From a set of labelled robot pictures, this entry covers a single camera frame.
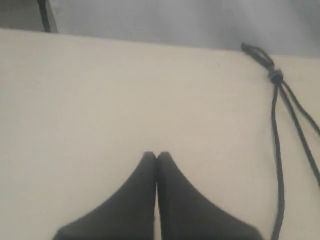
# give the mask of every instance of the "black chair leg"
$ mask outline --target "black chair leg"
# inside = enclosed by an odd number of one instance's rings
[[[48,10],[47,10],[47,0],[37,0],[37,2],[40,8],[40,14],[41,14],[44,31],[46,33],[51,33],[51,27],[50,27]]]

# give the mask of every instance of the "white surface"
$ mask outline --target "white surface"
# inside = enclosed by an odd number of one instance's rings
[[[270,238],[273,86],[248,56],[4,30],[0,53],[0,239],[50,240],[110,197],[144,151],[171,152],[201,193]],[[320,60],[274,60],[320,122]],[[320,191],[281,100],[277,120],[281,240],[318,240]]]
[[[50,0],[58,31],[211,49],[242,42],[320,57],[319,0]]]

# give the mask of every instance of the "gray floor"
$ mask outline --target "gray floor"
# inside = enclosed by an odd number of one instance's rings
[[[47,3],[50,25],[57,27]],[[44,32],[37,0],[0,0],[0,28]]]

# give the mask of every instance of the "white table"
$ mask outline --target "white table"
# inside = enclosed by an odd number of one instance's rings
[[[0,54],[0,239],[50,240],[110,197],[144,151],[171,152],[201,193],[270,238],[273,86],[248,56],[7,30]],[[320,60],[274,60],[320,122]],[[320,191],[282,101],[277,120],[281,240],[318,240]],[[320,165],[320,140],[302,124]]]

